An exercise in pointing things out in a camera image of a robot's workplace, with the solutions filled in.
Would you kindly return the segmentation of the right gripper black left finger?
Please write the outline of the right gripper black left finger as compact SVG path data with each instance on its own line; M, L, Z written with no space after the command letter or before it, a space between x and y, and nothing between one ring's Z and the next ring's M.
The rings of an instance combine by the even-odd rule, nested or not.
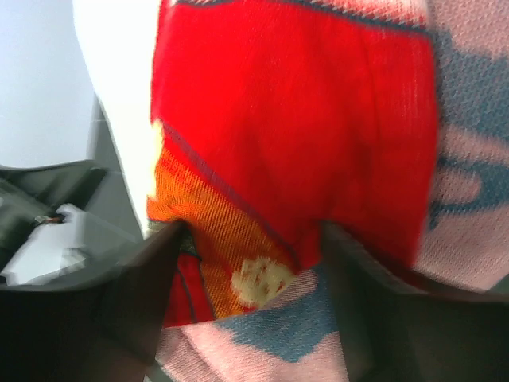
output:
M4 381L141 381L154 363L185 225L44 285L1 289Z

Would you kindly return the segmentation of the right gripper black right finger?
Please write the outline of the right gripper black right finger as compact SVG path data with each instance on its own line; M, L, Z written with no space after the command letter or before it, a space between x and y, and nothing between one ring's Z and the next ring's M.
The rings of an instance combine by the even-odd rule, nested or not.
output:
M349 380L507 380L505 294L380 262L328 222L321 252Z

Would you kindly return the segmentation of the red cartoon print pillowcase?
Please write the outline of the red cartoon print pillowcase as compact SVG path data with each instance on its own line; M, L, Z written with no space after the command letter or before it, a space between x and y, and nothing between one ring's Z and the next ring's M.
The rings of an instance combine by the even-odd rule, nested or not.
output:
M167 381L351 381L324 223L378 261L508 294L505 1L171 1L151 232L186 226Z

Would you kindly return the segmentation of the white pillow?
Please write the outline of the white pillow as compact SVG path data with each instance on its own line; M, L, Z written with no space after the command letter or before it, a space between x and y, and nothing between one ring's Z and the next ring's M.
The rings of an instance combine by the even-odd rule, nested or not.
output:
M119 156L143 236L151 233L161 128L151 122L151 84L158 18L171 1L74 1L76 36Z

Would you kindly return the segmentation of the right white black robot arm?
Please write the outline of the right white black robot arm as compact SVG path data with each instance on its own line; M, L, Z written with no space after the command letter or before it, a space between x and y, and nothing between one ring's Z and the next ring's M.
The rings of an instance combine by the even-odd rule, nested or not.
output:
M34 229L65 222L61 205L84 209L105 175L90 160L2 168L2 265ZM185 230L173 223L45 285L2 286L2 380L148 380ZM507 380L506 295L379 263L332 224L321 250L349 380Z

